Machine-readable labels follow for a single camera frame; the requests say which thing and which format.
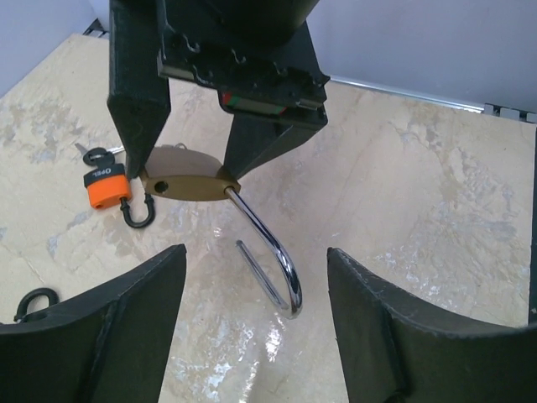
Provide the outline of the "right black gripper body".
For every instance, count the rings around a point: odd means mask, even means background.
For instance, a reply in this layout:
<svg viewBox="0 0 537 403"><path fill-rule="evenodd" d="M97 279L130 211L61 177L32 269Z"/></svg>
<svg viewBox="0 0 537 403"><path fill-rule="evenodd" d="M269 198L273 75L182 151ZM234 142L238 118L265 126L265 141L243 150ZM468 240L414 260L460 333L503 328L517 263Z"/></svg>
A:
<svg viewBox="0 0 537 403"><path fill-rule="evenodd" d="M214 89L228 113L319 129L325 85L306 19L314 1L159 1L162 77Z"/></svg>

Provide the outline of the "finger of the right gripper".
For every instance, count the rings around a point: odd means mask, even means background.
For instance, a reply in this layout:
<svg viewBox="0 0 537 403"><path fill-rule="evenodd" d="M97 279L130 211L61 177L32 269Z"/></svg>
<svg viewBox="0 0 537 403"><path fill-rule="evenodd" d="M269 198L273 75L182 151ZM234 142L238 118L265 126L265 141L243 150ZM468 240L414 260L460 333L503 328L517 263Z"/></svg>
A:
<svg viewBox="0 0 537 403"><path fill-rule="evenodd" d="M309 139L309 128L235 116L227 141L224 167L239 179Z"/></svg>
<svg viewBox="0 0 537 403"><path fill-rule="evenodd" d="M107 107L126 152L129 179L142 171L170 114L159 49L155 1L110 2Z"/></svg>

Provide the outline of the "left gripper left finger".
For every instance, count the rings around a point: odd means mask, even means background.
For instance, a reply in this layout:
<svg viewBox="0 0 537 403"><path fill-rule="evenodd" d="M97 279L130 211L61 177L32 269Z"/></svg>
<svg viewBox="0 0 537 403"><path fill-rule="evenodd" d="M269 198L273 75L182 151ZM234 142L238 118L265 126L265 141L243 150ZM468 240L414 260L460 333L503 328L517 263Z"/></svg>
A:
<svg viewBox="0 0 537 403"><path fill-rule="evenodd" d="M185 286L186 248L1 326L3 402L156 402Z"/></svg>

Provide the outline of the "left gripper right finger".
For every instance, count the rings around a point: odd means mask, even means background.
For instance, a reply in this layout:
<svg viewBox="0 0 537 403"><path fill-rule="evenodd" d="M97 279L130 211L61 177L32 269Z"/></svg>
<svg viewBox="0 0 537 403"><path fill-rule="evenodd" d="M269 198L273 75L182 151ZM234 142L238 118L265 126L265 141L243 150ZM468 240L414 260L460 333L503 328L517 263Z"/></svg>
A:
<svg viewBox="0 0 537 403"><path fill-rule="evenodd" d="M351 402L534 402L536 326L456 314L327 251L331 313Z"/></svg>

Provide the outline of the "large brass padlock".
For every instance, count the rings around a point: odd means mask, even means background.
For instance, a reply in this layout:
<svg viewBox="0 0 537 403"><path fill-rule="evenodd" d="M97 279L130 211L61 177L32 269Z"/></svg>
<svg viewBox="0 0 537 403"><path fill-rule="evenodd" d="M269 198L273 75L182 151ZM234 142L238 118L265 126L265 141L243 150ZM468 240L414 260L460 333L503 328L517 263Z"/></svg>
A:
<svg viewBox="0 0 537 403"><path fill-rule="evenodd" d="M303 295L294 262L281 242L241 198L239 182L217 158L183 146L159 146L152 150L139 177L144 190L153 196L183 202L231 201L272 253L283 274L289 299L280 295L242 240L236 241L240 255L282 316L295 319L301 313Z"/></svg>

